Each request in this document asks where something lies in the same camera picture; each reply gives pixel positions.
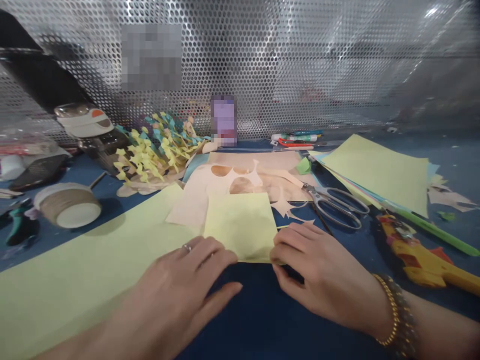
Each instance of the beaded bracelet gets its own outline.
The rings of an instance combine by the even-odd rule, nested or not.
[[[393,329],[386,340],[376,339],[382,346],[392,349],[398,359],[415,358],[418,336],[415,321],[402,289],[390,276],[372,274],[383,287],[393,315]]]

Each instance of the blue table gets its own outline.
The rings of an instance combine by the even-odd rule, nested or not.
[[[448,186],[476,203],[480,203],[480,143],[468,132],[455,134],[365,134],[379,144],[416,157],[428,157],[439,164],[438,173],[448,179]],[[267,142],[240,142],[239,147],[268,147]],[[77,182],[89,185],[102,171],[86,155],[73,160],[73,166],[64,175],[62,182]],[[315,174],[325,186],[341,184],[321,167]],[[116,197],[120,181],[106,176],[93,190],[103,206],[101,216],[93,223],[75,230],[60,229],[41,219],[40,236],[30,249],[13,258],[0,260],[0,271],[15,266],[138,205],[149,196],[136,194],[128,198]],[[37,190],[29,191],[33,198]],[[0,199],[0,207],[11,200]],[[436,211],[455,212],[443,205],[429,205],[430,218],[444,230],[480,248],[479,211],[457,212],[456,221],[444,223],[435,215]],[[322,227],[312,208],[306,206],[296,210],[302,219],[315,219]],[[274,216],[279,226],[289,221]],[[382,238],[380,225],[364,217],[362,229],[345,232],[330,225],[335,237],[370,272],[386,273],[400,286],[422,298],[437,303],[458,313],[480,321],[479,299],[465,291],[449,286],[446,289],[427,289],[410,282],[402,270],[402,262],[396,258]],[[0,230],[5,239],[8,228]],[[442,246],[445,253],[458,267],[480,276],[480,258],[470,257],[434,237],[418,231],[418,237],[427,248]],[[0,256],[7,247],[0,245]],[[375,340],[328,320],[311,314],[280,289],[272,267],[268,264],[239,263],[230,266],[218,279],[214,288],[231,281],[243,284],[243,289],[185,349],[180,359],[352,359],[367,354],[371,359],[389,359],[390,355]]]

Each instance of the metal wall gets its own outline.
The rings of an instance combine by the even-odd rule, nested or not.
[[[117,123],[155,111],[194,115],[237,98],[245,138],[287,130],[474,122],[479,17],[462,0],[0,0]],[[181,91],[121,91],[121,25],[181,24]],[[0,73],[3,124],[65,133]]]

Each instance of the finger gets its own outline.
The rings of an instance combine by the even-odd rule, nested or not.
[[[291,222],[288,227],[309,240],[316,240],[319,238],[319,234],[306,226],[300,225],[299,223]]]
[[[290,265],[300,275],[305,277],[308,272],[307,256],[297,249],[283,243],[275,245],[270,251],[270,260],[272,263],[283,263]]]
[[[272,264],[272,267],[280,288],[300,304],[307,307],[308,293],[305,287],[292,279],[281,266]]]
[[[237,255],[230,250],[220,250],[214,253],[205,263],[198,269],[197,283],[201,287],[201,291],[208,293],[215,280],[217,280],[223,271],[232,264],[239,261]]]
[[[318,234],[318,235],[329,235],[330,236],[330,234],[328,232],[323,231],[321,228],[313,225],[312,223],[304,222],[302,226],[309,229],[310,231]]]
[[[193,250],[203,239],[203,236],[194,237],[192,240],[185,243],[180,249],[178,249],[180,251],[177,253],[176,257],[180,259],[187,256],[190,253],[189,248]]]
[[[224,249],[225,246],[222,243],[209,236],[202,238],[182,260],[186,263],[185,266],[197,270],[209,256]]]
[[[230,302],[230,300],[242,290],[243,285],[239,282],[229,282],[219,291],[210,295],[203,302],[203,306],[196,313],[188,329],[188,337],[193,339],[198,333],[216,317]]]
[[[310,240],[305,238],[305,236],[299,234],[292,228],[286,227],[281,229],[279,232],[276,233],[275,237],[273,238],[273,243],[275,245],[284,243],[290,245],[292,248],[297,249],[303,253],[307,252],[307,248],[309,247]]]

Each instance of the glue gun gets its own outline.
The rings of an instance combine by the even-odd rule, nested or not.
[[[386,212],[377,219],[411,281],[428,288],[445,288],[449,283],[480,297],[480,277],[456,267],[441,247],[426,249],[405,224]]]

